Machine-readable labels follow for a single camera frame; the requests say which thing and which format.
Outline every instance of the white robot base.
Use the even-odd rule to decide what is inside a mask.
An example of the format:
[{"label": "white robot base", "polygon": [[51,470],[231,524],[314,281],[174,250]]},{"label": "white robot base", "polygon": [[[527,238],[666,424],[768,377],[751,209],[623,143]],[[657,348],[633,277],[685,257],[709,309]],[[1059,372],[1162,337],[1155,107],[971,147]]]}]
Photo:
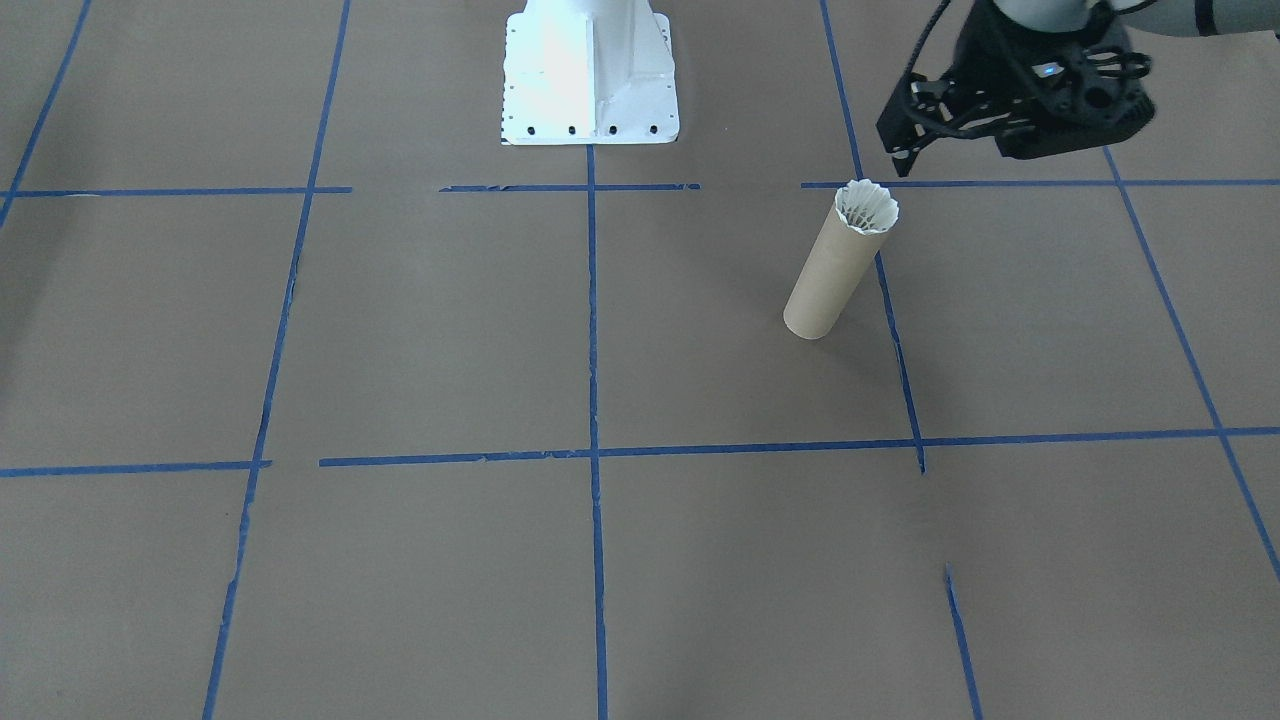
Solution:
[{"label": "white robot base", "polygon": [[507,20],[503,145],[680,135],[671,20],[649,0],[529,0]]}]

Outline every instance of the grid line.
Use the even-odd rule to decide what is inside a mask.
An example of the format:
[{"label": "grid line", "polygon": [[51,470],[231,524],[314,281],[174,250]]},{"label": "grid line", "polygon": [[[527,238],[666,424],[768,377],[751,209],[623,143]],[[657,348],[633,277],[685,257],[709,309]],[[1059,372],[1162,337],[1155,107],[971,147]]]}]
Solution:
[{"label": "grid line", "polygon": [[696,182],[690,183],[640,183],[640,184],[451,184],[439,192],[673,192],[682,190],[701,190]]},{"label": "grid line", "polygon": [[[105,190],[20,190],[6,197],[187,197],[204,195],[306,195],[306,187],[123,187]],[[335,184],[311,188],[316,195],[347,195],[351,186]]]},{"label": "grid line", "polygon": [[916,442],[925,447],[974,447],[974,446],[1015,446],[1015,445],[1066,445],[1091,442],[1137,442],[1216,438],[1228,437],[1276,437],[1280,427],[1260,425],[1240,428],[1187,428],[1165,430],[1115,430],[1093,433],[1041,433],[1023,436],[961,436],[961,437],[923,437],[849,439],[814,442],[762,442],[762,443],[721,443],[721,445],[655,445],[630,447],[525,450],[511,452],[451,452],[438,455],[371,455],[323,457],[320,468],[362,468],[379,465],[443,465],[454,462],[512,462],[535,460],[580,460],[594,454],[600,457],[652,457],[663,455],[741,455],[769,452],[826,452],[858,450],[913,448]]},{"label": "grid line", "polygon": [[[884,187],[1115,187],[1114,179],[932,179],[932,181],[876,181]],[[1181,178],[1181,179],[1126,179],[1129,187],[1270,187],[1280,186],[1280,178]],[[837,190],[841,181],[801,182],[801,190]]]},{"label": "grid line", "polygon": [[590,377],[589,415],[591,433],[591,556],[595,575],[595,696],[596,717],[609,717],[609,666],[604,626],[604,529],[600,514],[600,392],[599,392],[599,284],[595,264],[595,146],[586,146],[586,263],[588,263],[588,306],[590,327],[588,329],[588,368]]},{"label": "grid line", "polygon": [[[65,475],[145,475],[154,473],[192,473],[250,470],[253,460],[233,460],[219,462],[145,462],[140,465],[55,465],[45,468],[0,468],[0,478],[51,478]],[[270,460],[259,460],[256,465],[269,468]]]},{"label": "grid line", "polygon": [[88,19],[90,5],[93,0],[84,0],[81,5],[79,17],[76,18],[76,29],[72,31],[72,37],[67,42],[67,51],[63,53],[63,61],[58,65],[58,74],[54,76],[54,85],[49,88],[49,95],[45,96],[45,104],[40,108],[40,114],[36,117],[36,126],[31,129],[31,137],[27,138],[27,147],[22,151],[22,160],[18,161],[18,169],[13,174],[13,182],[9,183],[9,192],[4,199],[4,205],[0,205],[0,227],[4,227],[5,220],[9,219],[9,210],[13,209],[13,199],[22,190],[22,178],[27,174],[27,167],[31,164],[31,156],[36,152],[36,143],[40,142],[40,132],[45,129],[45,122],[49,119],[50,110],[54,109],[54,100],[58,99],[58,91],[63,87],[63,79],[67,77],[67,68],[72,64],[72,56],[76,55],[76,45],[79,44],[81,32],[84,29],[84,22]]},{"label": "grid line", "polygon": [[298,263],[302,259],[302,246],[306,242],[307,224],[311,219],[311,205],[315,200],[316,178],[320,173],[320,158],[324,154],[325,132],[329,127],[329,111],[333,108],[333,95],[338,85],[338,69],[342,65],[342,49],[347,37],[347,20],[351,17],[351,0],[343,0],[342,17],[338,20],[338,40],[333,49],[333,61],[329,68],[329,85],[325,88],[320,109],[320,124],[316,128],[315,147],[311,152],[311,170],[307,174],[306,193],[302,197],[302,211],[298,217],[298,232],[293,241],[293,256],[289,261],[289,275],[284,286],[284,299],[280,304],[280,320],[275,333],[275,348],[271,354],[271,368],[268,373],[266,392],[262,396],[262,418],[259,423],[257,438],[253,445],[253,466],[244,483],[244,503],[241,507],[239,533],[236,543],[236,569],[227,584],[227,598],[223,603],[221,621],[218,626],[218,643],[214,650],[212,667],[209,673],[209,688],[205,692],[205,707],[201,717],[212,720],[218,703],[218,688],[221,682],[223,662],[227,657],[227,641],[230,635],[232,618],[236,610],[236,593],[239,588],[241,573],[244,568],[244,551],[248,543],[250,509],[257,493],[259,470],[266,447],[266,434],[271,424],[271,404],[275,400],[275,387],[280,374],[280,360],[284,355],[284,340],[289,328],[289,313],[293,306],[293,290],[298,279]]},{"label": "grid line", "polygon": [[[858,151],[858,132],[854,129],[854,117],[849,109],[849,94],[845,91],[845,73],[840,69],[840,51],[836,49],[836,35],[831,29],[831,12],[827,0],[818,0],[822,10],[822,24],[827,33],[827,49],[831,53],[831,69],[836,76],[836,90],[840,92],[840,109],[845,115],[845,132],[849,135],[849,152],[854,159],[854,178],[863,179],[863,161]],[[911,375],[906,370],[906,352],[902,350],[902,338],[897,332],[897,318],[893,314],[893,297],[888,290],[888,273],[884,270],[884,258],[882,252],[876,254],[876,277],[879,279],[881,295],[884,300],[884,322],[888,324],[890,338],[893,342],[893,356],[897,360],[899,383],[902,386],[902,404],[906,406],[906,419],[911,425],[911,437],[915,439],[915,459],[923,475],[928,470],[924,455],[924,445],[920,441],[920,420],[915,413],[915,398],[911,395]]]},{"label": "grid line", "polygon": [[982,720],[982,698],[978,696],[978,679],[973,673],[973,657],[969,655],[969,635],[964,630],[964,615],[960,614],[960,600],[956,597],[955,578],[951,564],[946,565],[947,606],[951,609],[951,625],[956,632],[956,648],[960,651],[960,665],[964,667],[964,684],[969,691],[969,708],[973,720]]},{"label": "grid line", "polygon": [[1271,533],[1267,532],[1267,525],[1262,520],[1262,512],[1258,510],[1257,502],[1253,500],[1253,491],[1249,489],[1249,483],[1244,478],[1244,470],[1240,469],[1240,462],[1235,457],[1235,450],[1231,447],[1231,441],[1222,428],[1222,419],[1217,413],[1217,406],[1213,405],[1213,396],[1208,392],[1208,384],[1204,382],[1204,375],[1201,373],[1199,363],[1196,360],[1196,354],[1192,351],[1190,341],[1187,337],[1187,331],[1183,328],[1183,322],[1178,318],[1178,310],[1174,307],[1174,300],[1169,295],[1169,288],[1165,286],[1165,278],[1160,274],[1160,265],[1156,264],[1156,255],[1151,250],[1151,243],[1147,242],[1147,233],[1142,229],[1142,220],[1138,218],[1138,210],[1133,206],[1133,200],[1129,197],[1129,188],[1126,187],[1124,177],[1120,174],[1120,168],[1116,165],[1115,158],[1111,155],[1110,147],[1103,147],[1102,154],[1107,159],[1107,165],[1111,168],[1111,176],[1115,178],[1116,190],[1120,191],[1120,197],[1124,200],[1125,210],[1129,213],[1129,220],[1133,223],[1134,234],[1138,236],[1138,243],[1142,246],[1142,254],[1147,260],[1147,266],[1151,269],[1151,275],[1156,281],[1156,288],[1160,291],[1160,299],[1165,304],[1165,311],[1169,314],[1169,322],[1174,325],[1174,332],[1178,334],[1178,342],[1183,347],[1183,355],[1187,357],[1187,364],[1192,370],[1192,375],[1196,378],[1196,387],[1199,388],[1201,398],[1204,401],[1204,409],[1208,410],[1210,419],[1213,423],[1213,429],[1216,430],[1219,442],[1222,445],[1222,452],[1226,455],[1226,461],[1231,466],[1231,474],[1235,477],[1235,484],[1240,489],[1240,496],[1244,498],[1244,505],[1249,511],[1249,518],[1253,520],[1253,528],[1258,533],[1258,539],[1262,542],[1262,550],[1267,556],[1267,561],[1271,564],[1271,573],[1280,582],[1280,557],[1276,556],[1275,544],[1271,542]]}]

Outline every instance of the black cable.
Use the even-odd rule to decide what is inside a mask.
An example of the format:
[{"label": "black cable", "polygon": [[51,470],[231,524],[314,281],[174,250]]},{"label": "black cable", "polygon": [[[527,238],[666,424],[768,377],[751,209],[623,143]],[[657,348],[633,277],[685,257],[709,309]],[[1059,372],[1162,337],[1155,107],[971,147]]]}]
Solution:
[{"label": "black cable", "polygon": [[951,5],[951,0],[942,0],[938,4],[938,8],[933,10],[933,15],[929,17],[929,22],[924,23],[924,31],[920,33],[920,38],[915,41],[915,47],[911,50],[911,59],[906,61],[906,69],[902,72],[901,82],[899,82],[900,100],[902,102],[902,111],[906,117],[919,123],[920,127],[931,131],[933,135],[959,140],[977,140],[979,137],[984,137],[984,135],[952,129],[951,127],[940,123],[923,113],[916,113],[913,106],[914,100],[910,96],[911,73],[915,72],[915,63],[920,59],[924,44],[928,42],[929,35],[933,33],[933,27],[938,24],[938,20],[942,18],[942,13],[946,13],[948,5]]}]

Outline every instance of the brown paper floor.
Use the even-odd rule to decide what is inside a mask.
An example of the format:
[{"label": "brown paper floor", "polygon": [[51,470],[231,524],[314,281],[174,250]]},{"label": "brown paper floor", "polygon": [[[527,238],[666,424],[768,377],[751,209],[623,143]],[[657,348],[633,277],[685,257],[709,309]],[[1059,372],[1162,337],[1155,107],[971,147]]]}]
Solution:
[{"label": "brown paper floor", "polygon": [[0,717],[1274,715],[1275,37],[904,183],[932,3],[657,0],[681,138],[593,150],[498,142],[522,5],[0,9]]}]

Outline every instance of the paper tube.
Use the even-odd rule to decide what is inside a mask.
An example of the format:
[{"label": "paper tube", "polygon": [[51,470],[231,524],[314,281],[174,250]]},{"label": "paper tube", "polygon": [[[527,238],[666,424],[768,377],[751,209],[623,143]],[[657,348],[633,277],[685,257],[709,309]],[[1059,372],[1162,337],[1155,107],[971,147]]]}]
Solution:
[{"label": "paper tube", "polygon": [[850,182],[836,191],[836,202],[782,311],[791,332],[805,340],[831,332],[896,222],[897,201],[872,181]]}]

